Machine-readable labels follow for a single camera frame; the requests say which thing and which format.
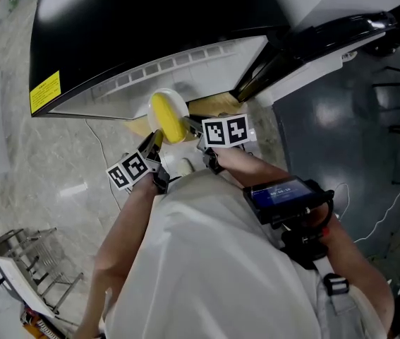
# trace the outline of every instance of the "screen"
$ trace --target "screen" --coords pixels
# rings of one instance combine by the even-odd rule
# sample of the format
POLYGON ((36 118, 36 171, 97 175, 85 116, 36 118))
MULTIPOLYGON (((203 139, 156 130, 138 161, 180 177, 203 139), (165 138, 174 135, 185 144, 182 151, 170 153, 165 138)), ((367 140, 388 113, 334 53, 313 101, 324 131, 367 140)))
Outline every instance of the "screen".
POLYGON ((260 207, 266 208, 294 198, 307 196, 312 191, 303 182, 294 179, 292 181, 275 184, 265 189, 253 191, 253 201, 260 207))

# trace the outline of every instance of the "cable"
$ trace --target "cable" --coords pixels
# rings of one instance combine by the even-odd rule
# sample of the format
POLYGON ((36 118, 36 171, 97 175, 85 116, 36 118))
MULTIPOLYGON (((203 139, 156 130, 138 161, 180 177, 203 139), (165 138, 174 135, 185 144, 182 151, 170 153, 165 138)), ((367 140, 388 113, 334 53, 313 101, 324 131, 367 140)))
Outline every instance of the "cable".
POLYGON ((346 212, 347 212, 347 208, 349 208, 349 206, 350 206, 350 188, 349 188, 349 186, 348 186, 348 184, 347 184, 346 182, 342 182, 342 183, 340 183, 340 184, 338 184, 338 185, 336 186, 336 188, 334 189, 334 191, 336 192, 336 190, 337 190, 340 186, 345 186, 345 187, 347 187, 347 206, 346 206, 346 208, 344 209, 344 212, 342 213, 342 215, 339 216, 339 218, 338 218, 338 221, 339 221, 339 222, 342 220, 342 218, 344 217, 344 215, 345 215, 346 212))
POLYGON ((372 234, 373 234, 373 233, 375 232, 375 230, 377 229, 377 226, 378 226, 379 224, 381 224, 384 220, 386 220, 386 217, 388 216, 388 212, 389 212, 390 210, 392 210, 392 208, 393 208, 394 205, 396 204, 397 199, 398 199, 399 197, 400 197, 400 192, 399 192, 399 194, 396 196, 396 198, 394 199, 394 202, 392 203, 391 207, 389 207, 389 208, 386 210, 386 212, 384 213, 383 218, 382 218, 381 220, 378 220, 378 221, 375 223, 375 226, 374 226, 374 228, 372 229, 372 231, 370 232, 370 234, 369 234, 368 236, 366 236, 366 237, 361 237, 360 239, 355 240, 355 241, 354 241, 355 243, 357 243, 357 242, 359 242, 359 241, 367 240, 369 237, 372 236, 372 234))
MULTIPOLYGON (((88 124, 87 120, 84 119, 85 124, 87 124, 87 127, 89 128, 89 130, 92 132, 93 136, 95 136, 95 138, 97 139, 97 141, 99 142, 99 145, 101 146, 101 153, 102 153, 102 157, 104 158, 104 163, 106 164, 106 169, 109 168, 109 165, 107 164, 107 159, 106 159, 106 155, 104 154, 104 148, 102 147, 102 142, 99 139, 99 137, 96 135, 96 133, 93 131, 92 127, 88 124)), ((120 205, 118 204, 118 201, 116 200, 116 197, 114 195, 114 192, 112 191, 112 185, 110 183, 110 179, 107 178, 107 181, 109 181, 109 188, 110 188, 110 193, 112 194, 112 196, 114 197, 115 203, 116 203, 116 207, 118 207, 118 211, 121 211, 120 205)))

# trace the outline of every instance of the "white shirt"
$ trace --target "white shirt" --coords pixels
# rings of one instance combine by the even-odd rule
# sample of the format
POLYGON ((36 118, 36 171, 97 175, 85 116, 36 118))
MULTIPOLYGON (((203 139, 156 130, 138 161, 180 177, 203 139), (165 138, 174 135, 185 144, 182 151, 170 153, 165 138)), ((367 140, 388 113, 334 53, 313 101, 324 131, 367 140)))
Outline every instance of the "white shirt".
MULTIPOLYGON (((318 274, 274 248, 241 190, 209 172, 175 184, 153 205, 107 338, 321 338, 318 274)), ((386 338, 354 296, 368 338, 386 338)))

